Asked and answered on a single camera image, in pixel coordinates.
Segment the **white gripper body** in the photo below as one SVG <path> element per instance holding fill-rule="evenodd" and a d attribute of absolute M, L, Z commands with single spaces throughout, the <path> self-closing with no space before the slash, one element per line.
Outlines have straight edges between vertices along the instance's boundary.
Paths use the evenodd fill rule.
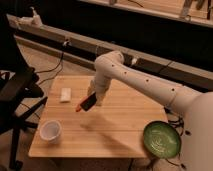
<path fill-rule="evenodd" d="M 94 85 L 90 85 L 87 90 L 87 95 L 90 96 L 92 94 L 95 94 L 97 99 L 95 105 L 101 106 L 106 96 L 106 92 L 107 92 L 107 89 L 105 87 L 96 88 Z"/>

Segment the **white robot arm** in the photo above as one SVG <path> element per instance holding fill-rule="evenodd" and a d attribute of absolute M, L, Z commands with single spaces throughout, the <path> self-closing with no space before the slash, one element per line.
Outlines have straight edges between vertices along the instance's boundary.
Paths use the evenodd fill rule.
<path fill-rule="evenodd" d="M 148 96 L 184 119 L 189 135 L 182 135 L 181 171 L 213 171 L 213 92 L 201 93 L 185 85 L 124 65 L 120 51 L 112 51 L 97 57 L 96 72 L 88 94 L 96 93 L 101 104 L 112 79 L 119 80 Z"/>

